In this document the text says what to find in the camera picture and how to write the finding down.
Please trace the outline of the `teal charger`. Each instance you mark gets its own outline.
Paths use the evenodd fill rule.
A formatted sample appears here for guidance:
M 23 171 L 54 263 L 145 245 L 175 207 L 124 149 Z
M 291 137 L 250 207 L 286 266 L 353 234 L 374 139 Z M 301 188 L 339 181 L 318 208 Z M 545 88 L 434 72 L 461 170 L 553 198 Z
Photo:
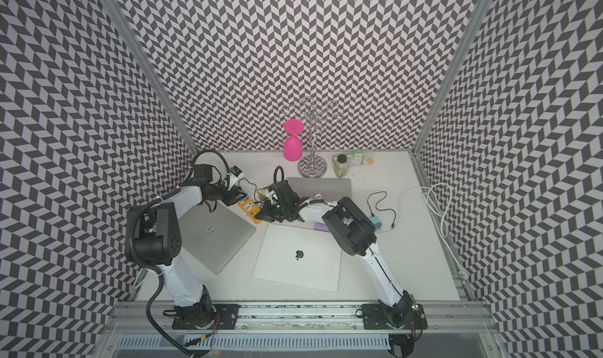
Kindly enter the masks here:
M 376 230 L 380 230 L 381 227 L 383 226 L 383 224 L 381 223 L 381 220 L 377 216 L 370 217 L 370 221 L 375 226 Z

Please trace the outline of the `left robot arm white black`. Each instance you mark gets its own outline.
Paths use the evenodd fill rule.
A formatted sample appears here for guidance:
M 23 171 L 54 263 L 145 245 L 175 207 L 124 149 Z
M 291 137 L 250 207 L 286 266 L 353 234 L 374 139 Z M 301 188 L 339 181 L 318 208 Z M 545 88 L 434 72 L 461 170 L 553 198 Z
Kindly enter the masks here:
M 127 212 L 127 259 L 157 274 L 174 307 L 166 315 L 174 328 L 233 328 L 237 306 L 214 306 L 182 255 L 187 249 L 213 274 L 231 262 L 254 234 L 255 227 L 230 210 L 246 196 L 240 187 L 243 171 L 227 161 L 225 175 L 213 179 L 215 168 L 193 157 L 177 188 L 145 206 Z

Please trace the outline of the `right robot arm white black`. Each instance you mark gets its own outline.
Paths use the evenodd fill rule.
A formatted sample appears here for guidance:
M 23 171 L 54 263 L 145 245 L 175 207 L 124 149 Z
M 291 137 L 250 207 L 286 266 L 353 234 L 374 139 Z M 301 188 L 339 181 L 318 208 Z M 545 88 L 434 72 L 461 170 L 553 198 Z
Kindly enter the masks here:
M 285 179 L 284 169 L 276 167 L 273 181 L 265 187 L 259 221 L 319 222 L 326 226 L 339 248 L 364 265 L 378 295 L 380 318 L 388 328 L 427 329 L 426 315 L 410 293 L 395 280 L 377 244 L 377 227 L 361 208 L 347 196 L 337 202 L 301 198 Z

